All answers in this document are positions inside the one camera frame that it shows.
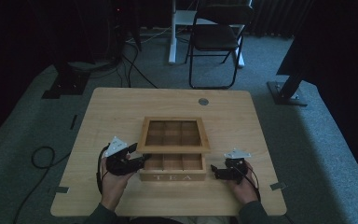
black device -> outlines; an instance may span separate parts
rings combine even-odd
[[[218,169],[217,167],[211,165],[212,171],[214,172],[214,177],[216,179],[223,179],[223,180],[236,180],[237,184],[239,185],[241,181],[245,178],[255,190],[255,194],[257,195],[258,201],[261,202],[261,196],[258,188],[255,184],[246,176],[248,172],[254,173],[249,167],[246,165],[246,161],[244,158],[237,158],[237,159],[230,159],[226,158],[225,161],[226,169]]]
[[[109,156],[106,158],[106,170],[112,175],[126,175],[133,172],[137,172],[138,170],[144,168],[145,161],[147,161],[151,155],[144,154],[142,157],[135,158],[132,160],[127,159],[127,155],[131,154],[136,150],[137,143],[132,144],[129,147],[126,147],[119,152]],[[97,184],[98,190],[102,193],[103,191],[103,177],[106,175],[101,175],[100,167],[101,167],[101,156],[103,153],[109,148],[110,144],[103,148],[98,158],[98,171],[97,171]]]

black chair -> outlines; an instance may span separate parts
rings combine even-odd
[[[250,24],[254,16],[254,10],[248,4],[212,4],[197,10],[193,20],[192,31],[188,44],[187,58],[190,57],[189,85],[193,89],[228,89],[237,75],[237,68],[241,56],[243,32]],[[211,24],[200,24],[199,20],[211,21]],[[227,54],[194,54],[194,48],[199,51],[227,51]],[[231,83],[225,86],[194,86],[193,58],[195,56],[226,56],[224,63],[231,52],[238,51],[235,61],[234,75]]]

person's right hand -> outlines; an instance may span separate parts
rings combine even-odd
[[[112,175],[106,170],[106,158],[102,158],[102,174],[103,192],[101,205],[114,212],[124,193],[124,189],[127,187],[129,179],[134,173],[127,175]]]
[[[255,184],[255,181],[252,178],[253,167],[249,162],[246,162],[246,165],[249,168],[246,176],[253,184]],[[247,204],[249,202],[258,201],[254,187],[246,178],[243,178],[240,184],[237,184],[236,180],[228,180],[227,184],[234,192],[235,197],[238,201],[240,201],[240,203]]]

cable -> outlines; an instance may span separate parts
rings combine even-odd
[[[109,60],[109,63],[107,63],[107,64],[103,64],[103,65],[93,67],[90,69],[79,68],[72,64],[69,64],[69,65],[74,69],[74,71],[93,73],[93,72],[109,71],[112,68],[116,68],[119,62],[120,62],[120,59],[115,58],[115,59]]]
[[[256,196],[257,196],[258,201],[261,202],[261,195],[260,195],[260,191],[259,191],[259,189],[258,189],[258,187],[259,187],[259,185],[258,185],[258,178],[257,178],[257,175],[255,174],[255,172],[254,172],[252,169],[249,169],[249,167],[247,167],[248,170],[250,170],[250,171],[254,174],[254,176],[255,176],[255,181],[256,181],[256,183],[257,183],[257,187],[256,187],[255,184],[248,178],[248,176],[246,176],[243,172],[241,172],[240,169],[238,169],[238,168],[235,167],[235,166],[234,166],[234,168],[235,168],[238,172],[240,172],[240,174],[252,185],[252,187],[253,187],[254,190],[255,190],[255,194],[256,194]]]
[[[131,47],[133,47],[135,49],[135,57],[132,61],[130,61],[125,55],[122,55],[122,57],[127,60],[130,64],[130,71],[129,71],[129,75],[128,75],[128,82],[129,82],[129,88],[131,87],[131,69],[134,67],[136,69],[136,71],[138,71],[138,73],[150,84],[152,85],[154,88],[158,89],[158,87],[153,84],[139,69],[138,67],[135,66],[134,62],[136,60],[136,58],[138,57],[138,49],[133,46],[132,44],[126,43],[127,45],[130,45]]]
[[[141,44],[146,43],[147,41],[149,41],[149,40],[151,40],[151,39],[153,39],[153,38],[155,38],[155,37],[157,37],[157,36],[159,36],[159,35],[163,35],[163,34],[164,34],[165,32],[167,32],[169,29],[171,29],[171,26],[168,27],[168,28],[166,28],[165,30],[163,30],[162,32],[160,32],[160,33],[158,33],[158,34],[155,34],[155,35],[150,36],[148,39],[142,41]],[[126,42],[127,42],[127,43],[131,43],[131,44],[135,43],[135,42],[133,42],[132,40],[133,40],[133,38],[127,40]]]
[[[37,152],[39,152],[40,150],[42,149],[48,149],[50,152],[51,152],[51,159],[50,159],[50,162],[49,162],[49,165],[47,166],[40,166],[38,164],[36,164],[34,162],[34,157],[36,155]],[[45,179],[46,175],[48,174],[48,171],[50,170],[51,167],[59,164],[60,162],[62,162],[63,160],[65,160],[66,158],[69,157],[69,155],[71,155],[71,153],[68,153],[66,154],[64,157],[62,157],[60,160],[58,160],[57,162],[54,162],[54,159],[55,159],[55,151],[52,147],[39,147],[37,148],[32,156],[31,156],[31,163],[32,165],[37,168],[37,169],[40,169],[40,170],[46,170],[46,172],[42,175],[42,177],[40,178],[40,180],[36,183],[36,185],[33,187],[33,189],[27,194],[27,196],[24,198],[24,200],[21,202],[19,208],[17,209],[17,212],[16,212],[16,216],[14,217],[14,220],[13,220],[13,224],[16,224],[17,223],[17,220],[19,219],[19,215],[20,215],[20,211],[22,209],[22,207],[25,205],[25,203],[27,202],[28,198],[34,193],[34,191],[37,189],[37,187],[39,187],[39,185],[42,183],[42,181]]]
[[[89,78],[90,78],[90,79],[93,79],[93,78],[107,77],[107,76],[109,76],[110,74],[115,73],[115,72],[117,72],[117,68],[115,68],[113,71],[110,71],[110,72],[108,72],[108,73],[106,73],[106,74],[99,75],[99,76],[90,76]]]
[[[104,173],[103,175],[101,175],[101,159],[103,156],[103,153],[109,148],[110,144],[107,145],[107,147],[104,147],[101,152],[100,152],[100,156],[98,157],[98,162],[97,162],[97,186],[98,186],[98,190],[100,191],[100,193],[103,193],[103,178],[105,177],[105,175],[107,174]]]
[[[107,57],[107,54],[109,53],[110,49],[110,22],[109,19],[106,19],[107,22],[107,47],[105,51],[105,58]]]
[[[188,44],[188,39],[185,39],[185,38],[182,38],[182,37],[179,37],[179,36],[177,36],[176,37],[176,39],[178,40],[178,41],[180,41],[180,42],[182,42],[182,43],[186,43],[186,44]]]
[[[128,85],[128,80],[127,80],[127,76],[126,76],[126,72],[127,72],[127,67],[126,64],[124,64],[124,61],[122,61],[123,67],[124,67],[124,77],[126,78],[126,82]],[[123,77],[121,76],[121,74],[118,72],[117,70],[117,75],[120,77],[120,87],[123,87]]]
[[[294,222],[289,216],[287,216],[287,214],[284,214],[284,216],[287,218],[287,220],[288,220],[291,224],[295,224],[295,222]]]

grid compartment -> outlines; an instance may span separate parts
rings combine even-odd
[[[200,146],[196,121],[150,121],[146,146]]]
[[[152,154],[145,170],[202,170],[201,154]]]

